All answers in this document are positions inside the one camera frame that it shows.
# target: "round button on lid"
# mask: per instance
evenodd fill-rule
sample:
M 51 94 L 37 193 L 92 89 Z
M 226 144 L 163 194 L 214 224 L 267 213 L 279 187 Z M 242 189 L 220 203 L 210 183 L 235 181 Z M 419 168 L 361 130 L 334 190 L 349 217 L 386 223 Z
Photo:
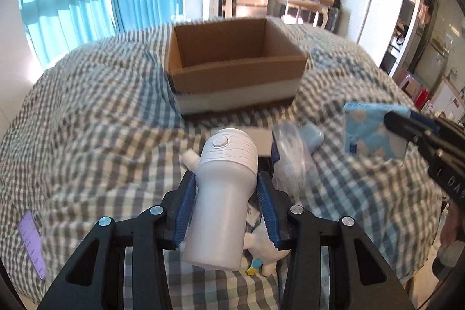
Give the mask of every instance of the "round button on lid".
M 223 147 L 226 146 L 229 142 L 228 137 L 218 136 L 213 140 L 213 147 Z

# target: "white textured lid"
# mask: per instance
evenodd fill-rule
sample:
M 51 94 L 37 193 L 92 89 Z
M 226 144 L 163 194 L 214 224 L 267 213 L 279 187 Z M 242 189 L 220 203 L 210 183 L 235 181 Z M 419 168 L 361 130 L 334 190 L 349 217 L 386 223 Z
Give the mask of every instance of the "white textured lid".
M 210 137 L 202 151 L 199 166 L 214 161 L 229 161 L 258 172 L 258 151 L 246 132 L 227 128 Z

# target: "pink plastic stool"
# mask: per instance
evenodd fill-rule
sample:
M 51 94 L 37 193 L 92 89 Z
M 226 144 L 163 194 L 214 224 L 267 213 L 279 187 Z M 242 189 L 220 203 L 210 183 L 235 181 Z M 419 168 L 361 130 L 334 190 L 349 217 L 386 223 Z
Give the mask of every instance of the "pink plastic stool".
M 399 87 L 405 92 L 408 97 L 415 103 L 418 96 L 421 93 L 422 85 L 413 77 L 412 74 L 408 73 L 404 76 Z

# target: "bed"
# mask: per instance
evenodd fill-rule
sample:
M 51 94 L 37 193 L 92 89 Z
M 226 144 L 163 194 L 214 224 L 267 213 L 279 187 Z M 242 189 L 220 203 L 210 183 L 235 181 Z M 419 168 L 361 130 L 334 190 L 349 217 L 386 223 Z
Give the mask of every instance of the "bed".
M 175 189 L 180 154 L 200 151 L 211 128 L 272 127 L 308 121 L 325 134 L 313 154 L 319 179 L 297 203 L 316 216 L 354 217 L 399 278 L 418 271 L 438 228 L 442 192 L 410 146 L 405 159 L 343 153 L 346 101 L 410 100 L 359 46 L 308 24 L 276 23 L 308 55 L 290 106 L 187 122 L 176 111 L 164 74 L 170 25 L 84 45 L 47 70 L 25 98 L 0 145 L 0 257 L 18 292 L 39 303 L 61 267 L 102 216 L 137 216 Z M 31 211 L 41 234 L 46 278 L 40 280 L 18 232 Z M 329 293 L 322 250 L 322 308 Z M 286 260 L 269 277 L 209 271 L 166 251 L 174 309 L 277 309 Z M 126 250 L 125 308 L 132 308 L 131 249 Z

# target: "silver screw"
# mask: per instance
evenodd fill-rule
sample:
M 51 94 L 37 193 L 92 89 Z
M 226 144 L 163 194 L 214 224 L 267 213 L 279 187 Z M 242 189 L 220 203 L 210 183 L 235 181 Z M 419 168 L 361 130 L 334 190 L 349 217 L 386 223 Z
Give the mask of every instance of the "silver screw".
M 342 219 L 342 223 L 345 224 L 346 226 L 354 226 L 355 220 L 352 217 L 345 216 Z
M 99 219 L 100 226 L 108 226 L 111 223 L 112 219 L 110 217 L 102 217 L 101 219 Z
M 303 212 L 304 212 L 304 208 L 302 208 L 300 205 L 291 206 L 291 213 L 302 214 Z
M 158 216 L 159 214 L 163 213 L 163 207 L 162 206 L 153 206 L 150 208 L 150 213 L 152 213 L 154 216 Z

